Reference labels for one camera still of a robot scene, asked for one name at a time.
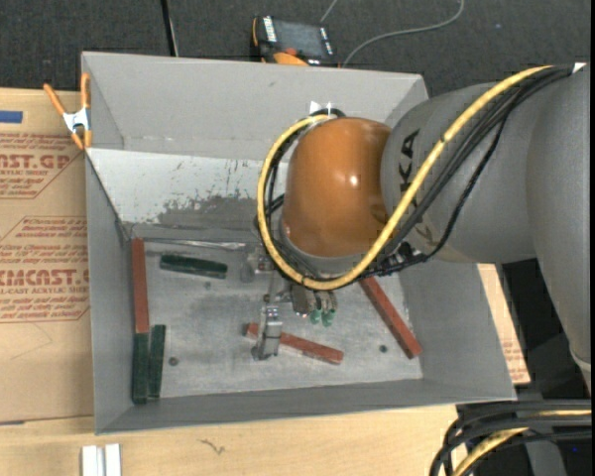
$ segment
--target wooden block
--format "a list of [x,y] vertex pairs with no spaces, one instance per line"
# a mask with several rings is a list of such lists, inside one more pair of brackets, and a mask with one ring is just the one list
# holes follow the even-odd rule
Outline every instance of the wooden block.
[[[250,338],[258,337],[257,323],[249,323],[247,326],[247,336]],[[325,361],[327,363],[332,363],[333,365],[339,365],[344,358],[343,351],[311,342],[305,338],[296,337],[290,333],[282,333],[280,336],[280,344],[290,347],[308,358]]]
[[397,339],[397,342],[399,342],[399,345],[406,355],[409,358],[418,356],[421,353],[422,348],[418,343],[417,338],[410,331],[406,322],[402,319],[395,306],[384,293],[384,290],[381,289],[377,280],[374,277],[371,277],[359,281],[359,284],[377,312],[379,312],[379,315],[381,315],[381,318],[390,328],[390,331]]

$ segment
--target black cable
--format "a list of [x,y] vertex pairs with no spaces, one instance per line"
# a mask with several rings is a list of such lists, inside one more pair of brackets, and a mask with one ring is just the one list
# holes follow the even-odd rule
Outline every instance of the black cable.
[[542,411],[578,411],[591,409],[590,400],[545,400],[529,402],[511,402],[483,404],[471,407],[461,412],[457,419],[445,433],[445,442],[454,436],[454,432],[472,426],[475,423],[489,421],[490,418],[519,413],[541,413]]
[[[539,81],[550,79],[551,76],[559,74],[559,70],[563,67],[552,67],[541,72],[537,72],[535,76],[527,78],[525,81],[530,85],[530,88],[534,85],[529,83],[538,83]],[[505,118],[509,109],[513,109],[518,104],[525,101],[529,96],[533,95],[536,91],[547,86],[537,86],[537,90],[526,90],[525,86],[514,86],[510,88],[508,92],[502,94],[496,101],[495,107],[479,118],[476,124],[468,131],[468,136],[460,143],[459,149],[454,155],[452,155],[443,168],[436,176],[436,181],[430,186],[423,199],[416,206],[415,212],[410,215],[406,222],[402,225],[400,231],[394,237],[393,241],[389,244],[390,252],[393,252],[405,239],[414,226],[418,223],[423,214],[427,211],[429,206],[434,202],[438,194],[442,191],[449,180],[456,174],[458,168],[467,159],[471,152],[485,139],[487,133],[491,131],[502,118]]]
[[512,437],[504,444],[496,446],[492,451],[489,453],[485,453],[482,457],[476,460],[469,469],[467,469],[462,476],[471,476],[473,472],[478,469],[490,455],[493,453],[498,453],[499,451],[504,451],[509,448],[518,447],[524,444],[529,444],[531,442],[540,442],[540,441],[559,441],[559,440],[580,440],[580,439],[590,439],[593,437],[593,430],[592,429],[582,429],[576,430],[572,432],[554,432],[554,433],[543,433],[543,434],[536,434],[531,435],[529,437]]
[[582,416],[537,416],[537,417],[521,417],[514,419],[505,419],[500,421],[492,421],[484,426],[478,426],[468,429],[466,432],[461,432],[456,435],[451,441],[443,445],[440,451],[434,457],[430,468],[430,476],[437,476],[440,468],[445,466],[451,453],[459,445],[467,443],[484,437],[499,430],[507,430],[511,428],[526,427],[529,429],[551,428],[554,426],[590,426],[592,424],[591,415]]
[[161,12],[163,14],[163,22],[166,26],[166,36],[168,37],[168,50],[171,57],[179,56],[179,48],[177,47],[177,40],[175,39],[175,30],[172,20],[170,18],[170,8],[168,7],[168,0],[160,0]]
[[[439,174],[437,174],[437,180],[430,186],[429,190],[427,191],[421,202],[416,206],[415,212],[409,216],[409,218],[402,226],[401,230],[388,244],[388,246],[382,251],[382,259],[379,262],[377,262],[377,266],[371,267],[371,269],[368,272],[365,272],[360,276],[360,279],[372,275],[385,275],[401,271],[409,266],[413,266],[429,260],[438,251],[440,251],[440,249],[444,246],[447,238],[449,237],[449,234],[451,233],[455,225],[460,210],[462,209],[467,197],[473,189],[478,177],[482,174],[485,166],[491,159],[491,155],[493,154],[498,145],[498,140],[500,139],[500,133],[502,132],[502,128],[504,128],[505,123],[513,109],[515,109],[516,106],[524,102],[527,98],[529,98],[537,91],[542,90],[544,87],[548,86],[549,84],[555,81],[569,76],[571,73],[572,67],[552,67],[551,69],[538,72],[537,75],[530,77],[528,79],[529,83],[522,83],[521,86],[517,86],[516,90],[513,90],[513,92],[503,94],[503,96],[501,96],[500,99],[497,100],[494,109],[489,111],[482,118],[480,118],[474,125],[474,127],[469,130],[467,137],[462,141],[457,152],[454,155],[452,155],[452,157],[448,161],[447,165],[443,168],[443,170]],[[426,212],[431,203],[440,194],[447,182],[453,177],[453,175],[455,175],[458,168],[472,153],[472,151],[476,149],[476,147],[478,147],[478,145],[487,137],[488,133],[499,123],[501,124],[501,128],[497,133],[497,136],[494,142],[492,143],[492,146],[490,147],[490,149],[488,149],[488,153],[485,155],[481,163],[479,163],[479,168],[477,168],[475,175],[470,179],[470,182],[466,186],[465,191],[461,195],[457,203],[457,208],[454,210],[454,212],[452,212],[452,216],[450,217],[450,221],[448,222],[448,230],[446,230],[443,233],[441,240],[439,240],[439,244],[429,255],[421,254],[412,261],[399,263],[396,266],[385,267],[385,261],[389,258],[390,255],[392,255],[393,252],[396,251],[399,245],[403,243],[404,238],[418,223],[422,215]]]

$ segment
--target black cable bundle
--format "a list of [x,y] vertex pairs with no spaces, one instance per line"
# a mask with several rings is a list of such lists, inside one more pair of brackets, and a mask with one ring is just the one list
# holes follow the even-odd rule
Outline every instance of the black cable bundle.
[[[478,118],[476,124],[467,131],[467,135],[462,139],[457,152],[450,158],[443,170],[435,176],[435,182],[429,187],[427,193],[423,196],[423,199],[420,201],[413,214],[408,217],[401,230],[384,248],[381,253],[381,260],[376,262],[375,266],[369,267],[366,272],[360,275],[358,280],[375,275],[390,275],[393,272],[403,270],[409,266],[416,265],[418,263],[424,263],[436,255],[445,245],[454,228],[454,225],[456,224],[456,220],[458,219],[458,215],[460,214],[465,201],[469,197],[469,194],[473,190],[478,178],[481,176],[485,170],[485,167],[496,151],[502,136],[503,129],[505,128],[507,120],[509,119],[512,111],[522,102],[531,97],[534,93],[560,79],[569,77],[572,73],[572,66],[552,66],[541,70],[529,78],[523,80],[520,85],[511,87],[507,90],[507,92],[498,97],[498,99],[493,104],[490,104],[490,107],[487,109],[487,111]],[[423,214],[438,197],[451,178],[456,174],[460,166],[494,128],[497,128],[494,140],[487,149],[487,152],[476,167],[476,171],[460,195],[460,198],[456,203],[456,207],[449,218],[447,227],[445,228],[445,231],[443,232],[443,235],[441,236],[434,250],[428,255],[417,254],[411,259],[404,260],[402,262],[395,264],[389,263],[389,258],[401,246],[401,244],[404,242],[404,239],[420,221]]]
[[[557,431],[538,431],[543,428],[556,428]],[[511,429],[520,431],[506,433]],[[481,449],[480,453],[472,451],[471,458],[463,462],[465,465],[454,470],[451,459],[454,449],[463,444],[474,444],[476,449],[476,446],[501,434],[507,439]],[[429,475],[438,476],[442,468],[446,476],[468,476],[489,455],[499,450],[541,440],[554,442],[587,438],[592,438],[591,402],[588,400],[484,404],[465,410],[451,425],[442,448],[432,461]]]

